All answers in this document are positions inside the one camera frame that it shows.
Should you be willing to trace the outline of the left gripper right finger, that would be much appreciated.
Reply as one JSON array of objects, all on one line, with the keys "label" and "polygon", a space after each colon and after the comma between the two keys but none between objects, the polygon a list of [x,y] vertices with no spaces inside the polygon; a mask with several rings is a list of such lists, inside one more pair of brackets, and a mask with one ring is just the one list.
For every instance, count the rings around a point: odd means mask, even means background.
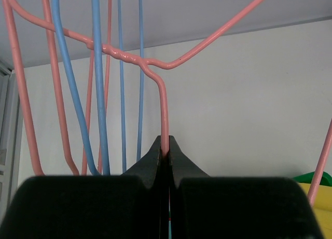
[{"label": "left gripper right finger", "polygon": [[303,189],[285,177],[211,177],[169,139],[173,238],[323,238]]}]

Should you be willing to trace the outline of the blue hanger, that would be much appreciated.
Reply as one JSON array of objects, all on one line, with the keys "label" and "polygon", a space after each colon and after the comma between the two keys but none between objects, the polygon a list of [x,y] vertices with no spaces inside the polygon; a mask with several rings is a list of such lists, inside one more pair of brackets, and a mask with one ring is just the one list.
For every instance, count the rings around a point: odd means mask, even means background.
[{"label": "blue hanger", "polygon": [[70,88],[73,104],[75,107],[75,112],[76,112],[77,119],[78,119],[79,126],[80,126],[82,142],[84,145],[84,149],[86,151],[88,167],[89,167],[90,172],[93,175],[99,175],[100,173],[98,172],[97,168],[95,167],[90,139],[89,139],[89,135],[88,135],[88,128],[87,128],[87,125],[85,122],[85,116],[84,116],[84,112],[83,112],[81,101],[80,101],[79,94],[78,94],[78,89],[77,89],[77,85],[76,85],[76,81],[75,81],[75,77],[74,77],[74,73],[73,73],[73,69],[72,69],[70,55],[69,55],[67,44],[65,41],[64,29],[62,27],[61,16],[60,16],[60,0],[52,0],[52,15],[53,15],[54,28],[56,31],[56,36],[57,36],[59,48],[60,48],[62,59],[63,59],[63,64],[64,64],[64,68],[65,68],[68,85]]},{"label": "blue hanger", "polygon": [[[94,66],[96,78],[96,99],[98,109],[99,134],[101,142],[102,170],[110,174],[108,160],[108,142],[106,135],[106,104],[108,87],[104,86],[102,74],[102,39],[100,21],[100,2],[92,0],[93,38],[94,38]],[[126,113],[125,113],[125,92],[124,92],[124,71],[123,61],[120,61],[120,107],[121,107],[121,149],[122,149],[122,171],[127,170],[127,148],[126,148]],[[144,73],[140,73],[140,94],[139,94],[139,118],[137,131],[136,159],[141,158],[142,150],[142,129],[143,129],[143,103],[144,103]]]}]

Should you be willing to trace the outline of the pink hanger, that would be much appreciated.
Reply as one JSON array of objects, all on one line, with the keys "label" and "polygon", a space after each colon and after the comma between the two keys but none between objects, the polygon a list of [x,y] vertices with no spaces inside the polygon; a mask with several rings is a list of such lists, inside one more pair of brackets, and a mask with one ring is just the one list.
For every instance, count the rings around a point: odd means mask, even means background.
[{"label": "pink hanger", "polygon": [[[91,52],[87,103],[86,103],[86,110],[83,111],[77,90],[75,77],[73,74],[70,56],[64,38],[64,32],[62,31],[59,7],[56,8],[55,15],[56,15],[55,22],[56,22],[57,33],[54,33],[52,31],[47,31],[46,35],[48,41],[50,64],[52,70],[54,92],[56,95],[56,104],[57,104],[64,156],[68,166],[75,175],[78,174],[84,175],[86,174],[87,170],[89,170],[93,175],[100,175],[100,174],[108,175],[110,174],[110,168],[109,168],[109,159],[108,159],[108,143],[106,135],[106,111],[107,111],[107,99],[108,99],[110,57],[107,57],[106,64],[103,64],[101,51],[93,50]],[[81,130],[82,141],[84,143],[81,171],[77,169],[71,155],[63,95],[62,95],[61,79],[60,79],[59,66],[58,66],[57,49],[60,49],[62,55],[68,84],[70,87],[76,115]],[[90,145],[90,139],[89,139],[92,82],[96,83],[96,99],[97,99],[98,122],[99,122],[99,133],[100,133],[98,163],[94,162],[92,149]]]},{"label": "pink hanger", "polygon": [[[242,18],[244,18],[247,14],[249,14],[252,10],[254,10],[258,5],[260,5],[264,0],[253,0],[248,6],[246,6],[243,10],[241,10],[238,14],[236,14],[232,19],[230,19],[227,23],[221,26],[216,32],[206,38],[203,42],[199,43],[197,46],[192,48],[190,51],[185,53],[183,56],[178,58],[177,60],[166,63],[159,61],[157,59],[148,59],[142,58],[138,55],[126,53],[121,51],[120,49],[113,48],[112,45],[102,45],[102,53],[105,53],[108,56],[111,56],[115,59],[122,60],[126,63],[131,63],[140,67],[143,73],[152,79],[158,86],[159,96],[160,96],[160,108],[161,108],[161,151],[163,156],[166,156],[169,152],[169,119],[168,119],[168,100],[167,100],[167,91],[165,87],[165,83],[162,78],[154,73],[149,66],[153,65],[161,69],[173,69],[181,64],[187,62],[207,46],[209,46],[212,42],[217,40],[220,36],[224,34],[228,29],[230,29],[233,25],[239,22]],[[19,4],[16,0],[9,1],[11,5]],[[43,3],[46,4],[47,8],[52,9],[52,0],[43,0]],[[21,6],[14,7],[13,12],[16,11],[22,18],[25,20],[40,26],[44,29],[53,29],[54,32],[54,23],[53,20],[51,22],[40,19],[27,11],[25,11]],[[88,49],[93,49],[93,38],[89,38],[78,34],[76,32],[64,29],[64,36],[75,39],[77,41],[83,42],[86,44]]]},{"label": "pink hanger", "polygon": [[[21,50],[19,45],[18,33],[16,28],[16,23],[13,15],[13,8],[19,7],[19,4],[14,4],[13,6],[9,2],[10,0],[2,0],[3,8],[5,12],[5,19],[7,24],[8,36],[11,45],[12,58],[15,68],[15,73],[17,75],[17,85],[19,91],[19,98],[21,102],[21,108],[23,111],[23,121],[25,125],[25,131],[27,136],[27,143],[30,151],[30,158],[33,171],[35,175],[40,176],[44,175],[42,166],[40,163],[36,135],[34,130],[33,118],[31,113],[31,106],[29,95],[27,91],[26,79],[24,74],[24,66],[21,56]],[[64,157],[65,160],[73,172],[74,175],[86,175],[87,173],[87,157],[84,153],[82,156],[82,171],[80,172],[73,161],[70,142],[68,137],[66,115],[64,110],[64,100],[60,79],[60,72],[58,66],[58,56],[56,50],[56,41],[54,36],[54,30],[46,29],[47,43],[49,48],[49,56],[51,63],[51,72],[53,77],[54,91],[56,95],[56,104],[60,124],[60,132],[63,143]]]}]

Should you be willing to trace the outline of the yellow trousers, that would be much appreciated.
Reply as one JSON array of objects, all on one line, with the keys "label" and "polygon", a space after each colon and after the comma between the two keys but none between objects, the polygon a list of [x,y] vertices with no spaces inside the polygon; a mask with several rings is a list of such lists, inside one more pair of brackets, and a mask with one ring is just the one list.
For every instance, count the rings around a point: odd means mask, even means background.
[{"label": "yellow trousers", "polygon": [[324,238],[331,239],[331,187],[319,185],[312,209]]}]

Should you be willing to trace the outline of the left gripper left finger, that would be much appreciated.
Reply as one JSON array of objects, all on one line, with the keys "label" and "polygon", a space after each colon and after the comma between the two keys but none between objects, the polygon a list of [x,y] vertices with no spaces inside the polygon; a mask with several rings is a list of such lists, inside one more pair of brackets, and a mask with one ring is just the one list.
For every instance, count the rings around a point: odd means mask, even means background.
[{"label": "left gripper left finger", "polygon": [[160,144],[121,175],[26,179],[1,238],[160,238]]}]

